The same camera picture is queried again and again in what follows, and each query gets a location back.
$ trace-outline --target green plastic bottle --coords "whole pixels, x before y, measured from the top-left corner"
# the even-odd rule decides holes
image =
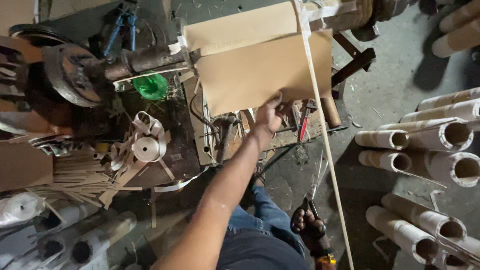
[[[167,80],[160,74],[153,74],[132,80],[133,87],[144,98],[160,100],[165,97],[168,90]]]

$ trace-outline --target blue jeans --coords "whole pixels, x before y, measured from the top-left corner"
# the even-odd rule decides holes
[[[228,222],[228,230],[256,229],[270,234],[294,248],[305,257],[305,250],[300,236],[290,229],[290,217],[282,211],[267,195],[261,186],[253,186],[255,194],[255,214],[252,216],[237,206]]]

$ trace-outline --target metal tool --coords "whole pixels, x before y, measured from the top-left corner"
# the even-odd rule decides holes
[[[232,131],[232,127],[240,123],[240,119],[236,118],[235,116],[228,116],[225,120],[228,123],[228,128],[227,133],[222,140],[222,154],[220,155],[219,164],[223,164],[223,161],[225,159],[225,153],[227,152],[227,143],[228,140],[230,140],[230,133]]]
[[[303,211],[305,211],[305,213],[307,213],[308,208],[310,207],[310,210],[312,211],[313,216],[315,217],[316,220],[319,220],[320,218],[318,217],[317,208],[315,206],[315,203],[313,202],[313,199],[315,198],[315,194],[318,190],[318,187],[322,183],[322,180],[323,180],[323,178],[325,176],[325,173],[328,169],[328,160],[325,162],[325,166],[323,166],[323,155],[324,155],[324,152],[322,151],[322,154],[320,156],[319,166],[318,166],[317,178],[315,178],[314,176],[312,177],[312,185],[310,186],[310,191],[307,192],[307,194],[305,194],[305,197],[303,198],[302,204],[295,210],[295,212],[297,212],[300,209],[302,209]],[[292,229],[292,231],[294,233],[298,233],[295,230],[293,230],[293,222],[294,222],[293,219],[294,219],[294,217],[295,217],[295,215],[292,216],[292,218],[290,220],[290,228]],[[324,224],[323,229],[322,229],[322,234],[325,234],[325,231],[326,231],[326,226]]]
[[[312,109],[316,110],[318,109],[317,104],[315,104],[315,100],[309,99],[307,102],[307,110],[305,112],[305,116],[303,117],[303,122],[301,124],[301,131],[300,131],[300,141],[303,140],[303,137],[305,136],[305,130],[307,129],[307,123],[308,123],[308,116],[310,115],[310,112]]]
[[[293,106],[292,106],[292,117],[293,117],[293,122],[294,122],[293,126],[279,129],[276,132],[279,133],[279,132],[284,132],[284,131],[288,131],[288,130],[291,130],[293,132],[298,131],[300,129],[299,128],[299,121],[297,119],[297,114],[295,113],[295,109],[293,109]]]
[[[135,50],[135,22],[137,21],[137,9],[138,9],[138,2],[134,0],[125,0],[122,3],[120,14],[118,15],[115,21],[115,27],[113,28],[112,33],[110,34],[110,38],[108,39],[107,47],[103,52],[104,56],[108,56],[110,53],[110,49],[115,42],[115,38],[117,37],[120,28],[125,26],[123,21],[127,21],[127,26],[129,28],[129,49],[131,51]]]

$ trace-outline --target dark fabric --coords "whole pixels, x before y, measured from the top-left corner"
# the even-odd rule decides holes
[[[262,231],[225,236],[217,270],[307,270],[305,259],[284,241]]]

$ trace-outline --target wooden stick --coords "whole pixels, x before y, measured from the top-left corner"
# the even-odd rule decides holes
[[[162,164],[163,169],[167,172],[168,176],[170,176],[170,179],[172,181],[175,180],[175,176],[173,176],[172,171],[170,171],[170,169],[167,167],[165,162],[163,162],[162,159],[160,159],[158,162],[160,162],[160,164]]]
[[[44,200],[42,197],[38,196],[35,192],[31,191],[30,189],[28,189],[28,188],[25,188],[25,189],[28,192],[31,192],[32,194],[34,194],[36,197],[40,198],[45,203],[45,205],[59,218],[59,220],[62,223],[67,223],[67,221],[46,200]]]
[[[155,206],[155,202],[152,203],[152,228],[156,228],[156,206]]]
[[[305,47],[305,54],[307,55],[308,67],[310,70],[310,77],[312,79],[312,85],[313,85],[313,93],[315,94],[315,101],[317,102],[317,106],[318,106],[317,111],[320,116],[320,125],[322,127],[322,135],[323,135],[322,137],[324,138],[324,144],[327,152],[328,166],[330,167],[330,173],[332,175],[332,184],[335,192],[336,204],[338,206],[340,223],[342,224],[342,232],[343,232],[343,237],[345,239],[345,247],[347,248],[348,263],[350,265],[350,270],[354,270],[352,253],[350,250],[350,243],[348,241],[347,227],[345,225],[345,217],[343,216],[340,192],[338,191],[338,184],[336,182],[335,164],[333,162],[332,151],[330,150],[330,143],[328,141],[327,128],[325,126],[325,115],[322,109],[322,103],[320,102],[320,95],[318,94],[317,78],[315,77],[315,69],[313,67],[312,52],[310,51],[310,44],[308,42],[309,33],[311,33],[310,26],[308,24],[308,20],[304,20],[303,14],[300,13],[301,12],[300,3],[298,2],[298,0],[295,0],[294,2],[295,2],[295,9],[297,12],[297,17],[300,22],[301,33],[303,37],[303,44]]]

